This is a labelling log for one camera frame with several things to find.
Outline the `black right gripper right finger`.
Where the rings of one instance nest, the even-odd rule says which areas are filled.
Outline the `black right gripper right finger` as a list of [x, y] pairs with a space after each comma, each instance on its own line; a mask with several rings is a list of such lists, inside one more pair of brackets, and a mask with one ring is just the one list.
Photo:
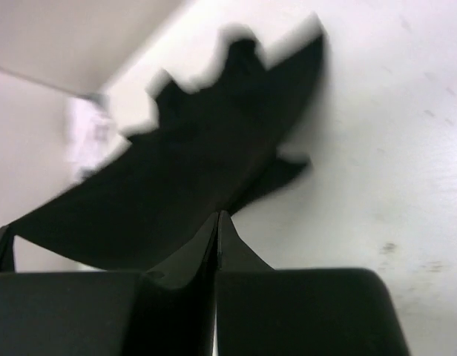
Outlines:
[[365, 268], [276, 269], [217, 227], [220, 355], [408, 355], [383, 280]]

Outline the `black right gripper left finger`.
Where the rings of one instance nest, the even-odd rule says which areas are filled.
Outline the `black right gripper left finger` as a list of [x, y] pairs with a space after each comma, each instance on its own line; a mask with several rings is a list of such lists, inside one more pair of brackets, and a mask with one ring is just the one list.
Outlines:
[[148, 271], [17, 273], [0, 228], [0, 355], [210, 355], [217, 220]]

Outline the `black tank top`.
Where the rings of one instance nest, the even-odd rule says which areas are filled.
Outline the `black tank top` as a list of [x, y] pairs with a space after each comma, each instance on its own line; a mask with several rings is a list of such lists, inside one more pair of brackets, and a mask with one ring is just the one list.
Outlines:
[[155, 130], [130, 135], [104, 168], [0, 228], [0, 272], [14, 269], [15, 237], [103, 270], [148, 270], [211, 214], [235, 213], [300, 175], [308, 159], [278, 147], [315, 94], [324, 37], [270, 68], [256, 49], [253, 38], [233, 41], [218, 80], [195, 93], [168, 82]]

